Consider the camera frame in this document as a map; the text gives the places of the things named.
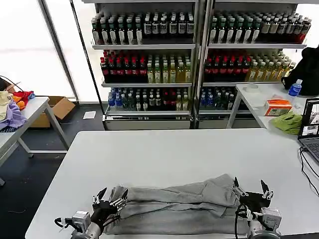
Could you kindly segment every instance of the cardboard box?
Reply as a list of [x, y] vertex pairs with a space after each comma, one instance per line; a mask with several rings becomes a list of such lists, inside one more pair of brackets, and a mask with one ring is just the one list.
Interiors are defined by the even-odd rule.
[[[75, 107], [66, 97], [49, 96], [49, 105], [53, 109], [58, 120], [64, 119]], [[45, 113], [42, 113], [30, 126], [31, 128], [50, 128], [50, 121]]]

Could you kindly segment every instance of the metal pole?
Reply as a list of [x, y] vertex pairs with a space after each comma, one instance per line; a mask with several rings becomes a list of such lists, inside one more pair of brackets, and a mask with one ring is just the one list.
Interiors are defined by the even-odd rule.
[[99, 99], [100, 107], [101, 107], [102, 113], [105, 114], [105, 111], [104, 111], [103, 105], [102, 105], [102, 101], [101, 101], [101, 97], [100, 97], [100, 94], [99, 94], [98, 86], [96, 85], [96, 81], [95, 81], [95, 78], [94, 78], [93, 70], [92, 70], [92, 67], [91, 67], [90, 60], [89, 60], [88, 52], [87, 52], [85, 44], [84, 44], [82, 31], [81, 31], [81, 28], [80, 28], [78, 17], [76, 15], [76, 11], [75, 11], [75, 8], [74, 8], [73, 0], [70, 0], [70, 4], [71, 4], [72, 11], [73, 11], [75, 23], [76, 23], [76, 26], [78, 28], [78, 32], [79, 32], [79, 36], [80, 36], [80, 39], [81, 39], [83, 51], [84, 51], [84, 54], [85, 54], [85, 57], [86, 57], [86, 61], [87, 61], [88, 66], [89, 66], [89, 70], [90, 70], [91, 77], [92, 77], [92, 80], [93, 80], [94, 88], [95, 88], [96, 94], [97, 94], [98, 99]]
[[65, 76], [66, 76], [66, 78], [67, 78], [67, 80], [68, 80], [68, 82], [70, 84], [70, 87], [71, 87], [71, 90], [73, 92], [73, 95], [75, 96], [76, 102], [79, 102], [79, 98], [78, 98], [78, 95], [76, 93], [76, 90], [75, 90], [75, 87], [74, 87], [74, 84], [73, 84], [73, 80], [72, 80], [69, 68], [67, 66], [67, 63], [66, 63], [66, 60], [65, 60], [65, 57], [64, 57], [64, 54], [63, 54], [63, 50], [62, 50], [61, 44], [59, 42], [59, 38], [57, 36], [55, 27], [53, 25], [52, 18], [51, 18], [48, 6], [46, 4], [46, 1], [45, 0], [37, 0], [37, 1], [39, 3], [39, 7], [40, 7], [40, 10], [42, 12], [43, 18], [45, 20], [46, 26], [47, 26], [47, 28], [49, 30], [50, 35], [51, 35], [51, 38], [52, 38], [53, 45], [55, 47], [56, 53], [58, 54], [58, 57], [60, 59], [60, 62], [61, 62], [62, 68], [64, 70]]

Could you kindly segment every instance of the tissue box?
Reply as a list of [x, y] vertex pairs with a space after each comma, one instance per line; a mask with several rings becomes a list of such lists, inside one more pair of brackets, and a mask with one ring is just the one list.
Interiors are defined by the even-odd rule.
[[264, 105], [266, 116], [281, 116], [290, 111], [292, 105], [286, 100], [267, 100]]

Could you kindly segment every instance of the plastic bottle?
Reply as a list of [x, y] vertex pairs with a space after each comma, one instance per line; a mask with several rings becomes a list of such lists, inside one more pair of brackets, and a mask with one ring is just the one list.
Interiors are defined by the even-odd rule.
[[302, 80], [298, 79], [296, 81], [296, 83], [293, 83], [291, 85], [289, 92], [288, 92], [288, 100], [290, 101], [291, 104], [294, 104], [296, 97], [299, 95], [300, 90], [302, 88], [302, 86], [301, 86], [302, 82], [303, 82]]

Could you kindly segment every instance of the robotic arm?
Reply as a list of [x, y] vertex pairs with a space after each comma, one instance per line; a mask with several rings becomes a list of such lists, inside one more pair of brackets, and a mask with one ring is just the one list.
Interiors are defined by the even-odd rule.
[[57, 218], [54, 220], [61, 228], [72, 226], [74, 231], [71, 239], [98, 239], [104, 228], [119, 220], [120, 216], [117, 213], [126, 205], [128, 190], [123, 195], [113, 202], [102, 200], [106, 188], [93, 196], [93, 211], [90, 216], [89, 212], [77, 211], [72, 218]]

